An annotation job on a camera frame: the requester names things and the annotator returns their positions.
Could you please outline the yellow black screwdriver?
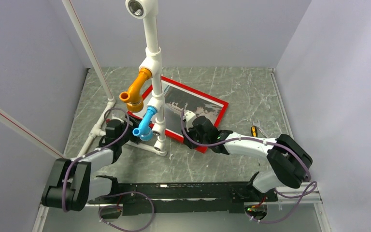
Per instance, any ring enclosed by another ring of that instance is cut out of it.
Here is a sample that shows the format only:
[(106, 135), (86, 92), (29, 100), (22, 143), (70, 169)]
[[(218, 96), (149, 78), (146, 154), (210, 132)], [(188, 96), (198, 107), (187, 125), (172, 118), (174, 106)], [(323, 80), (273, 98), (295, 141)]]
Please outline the yellow black screwdriver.
[(251, 127), (251, 134), (253, 137), (258, 137), (258, 129), (256, 126)]

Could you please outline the white pole with red stripe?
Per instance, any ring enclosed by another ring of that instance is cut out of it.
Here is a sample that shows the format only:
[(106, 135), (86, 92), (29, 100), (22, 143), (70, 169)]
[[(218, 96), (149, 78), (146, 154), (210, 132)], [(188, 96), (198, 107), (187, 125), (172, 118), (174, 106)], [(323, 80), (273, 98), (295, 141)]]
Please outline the white pole with red stripe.
[(99, 61), (94, 53), (94, 50), (91, 46), (91, 43), (88, 39), (88, 36), (85, 32), (85, 29), (83, 27), (83, 24), (81, 23), (78, 14), (73, 6), (73, 3), (71, 0), (62, 0), (63, 6), (73, 24), (73, 27), (85, 49), (85, 52), (98, 76), (98, 79), (101, 83), (101, 86), (103, 87), (103, 90), (105, 91), (107, 100), (108, 100), (108, 105), (110, 108), (115, 106), (116, 100), (115, 97), (112, 94), (112, 91), (107, 83), (106, 77), (101, 69), (101, 66), (99, 64)]

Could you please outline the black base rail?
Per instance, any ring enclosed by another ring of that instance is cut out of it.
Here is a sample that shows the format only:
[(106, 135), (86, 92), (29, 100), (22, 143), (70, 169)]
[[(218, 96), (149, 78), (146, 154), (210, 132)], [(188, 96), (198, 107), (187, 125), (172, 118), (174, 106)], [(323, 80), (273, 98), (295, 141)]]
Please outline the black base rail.
[(217, 212), (244, 213), (258, 203), (276, 202), (273, 189), (255, 193), (248, 182), (120, 183), (122, 197), (98, 197), (89, 204), (123, 207), (124, 216), (156, 213)]

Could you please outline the silver open-end wrench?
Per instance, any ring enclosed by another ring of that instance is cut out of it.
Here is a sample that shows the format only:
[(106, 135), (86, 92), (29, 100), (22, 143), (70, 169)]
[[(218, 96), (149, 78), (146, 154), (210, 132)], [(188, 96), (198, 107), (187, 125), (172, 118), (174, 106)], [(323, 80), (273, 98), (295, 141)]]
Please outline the silver open-end wrench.
[(257, 127), (257, 129), (261, 132), (261, 134), (262, 134), (265, 138), (268, 138), (268, 135), (266, 134), (266, 132), (265, 132), (264, 129), (262, 128), (261, 123), (260, 123), (260, 121), (259, 121), (258, 119), (253, 120), (252, 123), (253, 123), (253, 125), (254, 125), (255, 127)]

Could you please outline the white pipe stand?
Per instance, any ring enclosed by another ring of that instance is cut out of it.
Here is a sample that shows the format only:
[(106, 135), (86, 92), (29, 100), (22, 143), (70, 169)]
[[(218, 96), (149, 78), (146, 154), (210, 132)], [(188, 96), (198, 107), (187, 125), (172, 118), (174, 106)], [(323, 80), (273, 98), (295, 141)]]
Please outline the white pipe stand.
[(152, 129), (153, 136), (157, 137), (155, 144), (147, 150), (154, 152), (157, 155), (165, 156), (166, 151), (166, 122), (164, 103), (165, 97), (162, 89), (162, 54), (158, 44), (157, 30), (157, 15), (158, 1), (157, 0), (127, 0), (125, 1), (127, 11), (136, 19), (143, 21), (145, 39), (146, 39), (146, 57), (139, 66), (147, 68), (152, 73), (149, 79), (152, 83), (151, 99), (143, 109), (147, 110), (148, 106), (157, 109), (157, 113), (152, 117), (149, 127)]

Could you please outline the blue pipe elbow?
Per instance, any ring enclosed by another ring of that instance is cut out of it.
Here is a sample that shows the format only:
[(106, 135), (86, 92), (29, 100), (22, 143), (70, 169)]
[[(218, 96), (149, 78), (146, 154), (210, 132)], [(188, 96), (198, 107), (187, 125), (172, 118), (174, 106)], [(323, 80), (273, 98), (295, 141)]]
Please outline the blue pipe elbow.
[(139, 137), (142, 141), (149, 141), (153, 137), (152, 129), (149, 127), (152, 117), (157, 113), (157, 109), (148, 106), (146, 113), (140, 121), (137, 128), (134, 128), (132, 134)]

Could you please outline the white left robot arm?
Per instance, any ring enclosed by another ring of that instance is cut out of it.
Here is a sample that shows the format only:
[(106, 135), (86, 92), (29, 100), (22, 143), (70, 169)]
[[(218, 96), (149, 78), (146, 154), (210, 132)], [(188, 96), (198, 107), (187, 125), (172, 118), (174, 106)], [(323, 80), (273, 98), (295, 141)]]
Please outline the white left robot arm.
[(88, 201), (102, 197), (107, 203), (119, 198), (118, 180), (112, 176), (92, 174), (115, 163), (127, 142), (139, 143), (132, 134), (140, 121), (108, 119), (105, 135), (94, 151), (78, 158), (55, 160), (41, 197), (43, 206), (60, 208), (64, 212), (81, 211)]

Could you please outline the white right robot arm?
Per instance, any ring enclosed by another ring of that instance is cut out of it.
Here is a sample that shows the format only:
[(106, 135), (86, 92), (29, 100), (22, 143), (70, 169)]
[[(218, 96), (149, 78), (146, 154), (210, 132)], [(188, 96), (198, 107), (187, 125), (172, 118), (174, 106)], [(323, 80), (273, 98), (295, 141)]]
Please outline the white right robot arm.
[(250, 179), (247, 195), (258, 201), (266, 192), (280, 186), (298, 189), (311, 179), (313, 159), (289, 135), (277, 138), (256, 138), (230, 130), (219, 130), (205, 116), (187, 111), (182, 116), (183, 143), (191, 149), (207, 147), (224, 155), (244, 155), (267, 160), (270, 168), (256, 172)]

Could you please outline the aluminium extrusion frame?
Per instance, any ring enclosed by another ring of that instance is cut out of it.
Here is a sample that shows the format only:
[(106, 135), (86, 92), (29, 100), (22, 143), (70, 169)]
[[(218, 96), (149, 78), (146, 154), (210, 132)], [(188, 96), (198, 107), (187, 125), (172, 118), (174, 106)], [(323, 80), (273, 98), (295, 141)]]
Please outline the aluminium extrusion frame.
[[(301, 196), (303, 188), (289, 192), (287, 188), (278, 188), (282, 196), (278, 201), (268, 204), (266, 220), (277, 220), (288, 214), (290, 209), (301, 201), (295, 211), (279, 223), (262, 224), (249, 220), (246, 214), (231, 214), (227, 211), (162, 213), (157, 214), (147, 232), (329, 232), (331, 230), (325, 210), (317, 190), (307, 190)], [(98, 211), (101, 204), (86, 205), (80, 212), (63, 213), (60, 209), (40, 206), (33, 226), (34, 232), (115, 232), (112, 225), (132, 230), (142, 227), (149, 221), (149, 216), (121, 216), (106, 223), (100, 221)]]

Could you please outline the orange pipe elbow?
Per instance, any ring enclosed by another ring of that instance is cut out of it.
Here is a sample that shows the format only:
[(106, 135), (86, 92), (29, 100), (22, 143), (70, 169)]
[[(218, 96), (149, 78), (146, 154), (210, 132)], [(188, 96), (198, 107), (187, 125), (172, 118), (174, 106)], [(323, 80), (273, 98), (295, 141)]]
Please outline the orange pipe elbow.
[(147, 68), (140, 68), (137, 78), (127, 91), (123, 91), (119, 94), (120, 101), (126, 104), (128, 111), (137, 113), (143, 109), (144, 104), (140, 91), (145, 82), (151, 77), (152, 73), (150, 70)]

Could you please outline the white diagonal pole left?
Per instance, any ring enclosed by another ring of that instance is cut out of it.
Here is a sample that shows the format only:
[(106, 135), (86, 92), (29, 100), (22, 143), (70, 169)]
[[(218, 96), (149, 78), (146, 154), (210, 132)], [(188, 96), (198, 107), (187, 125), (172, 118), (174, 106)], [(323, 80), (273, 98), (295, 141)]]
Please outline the white diagonal pole left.
[(29, 130), (26, 126), (15, 120), (12, 116), (8, 113), (0, 109), (0, 122), (5, 126), (9, 127), (11, 130), (16, 132), (18, 135), (22, 136), (23, 138), (27, 139), (38, 148), (42, 149), (47, 154), (55, 157), (55, 158), (64, 158), (63, 154), (51, 146), (48, 142), (40, 138), (34, 132)]

